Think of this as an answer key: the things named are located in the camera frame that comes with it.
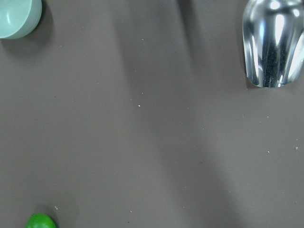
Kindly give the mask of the metal scoop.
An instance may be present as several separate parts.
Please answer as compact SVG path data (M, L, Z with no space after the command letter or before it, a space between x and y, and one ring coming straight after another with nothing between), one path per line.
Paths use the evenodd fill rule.
M253 85L278 88L298 79L304 64L302 0L250 0L242 31L246 74Z

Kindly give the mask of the green lime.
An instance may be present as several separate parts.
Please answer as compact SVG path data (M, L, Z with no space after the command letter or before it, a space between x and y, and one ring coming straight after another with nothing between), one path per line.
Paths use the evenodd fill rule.
M38 213L29 217L25 228L56 228L56 225L49 215Z

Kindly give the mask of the green bowl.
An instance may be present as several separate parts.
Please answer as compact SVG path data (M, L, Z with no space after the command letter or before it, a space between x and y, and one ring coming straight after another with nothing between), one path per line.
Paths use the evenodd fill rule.
M38 25L42 15L40 0L2 0L0 2L0 38L18 39Z

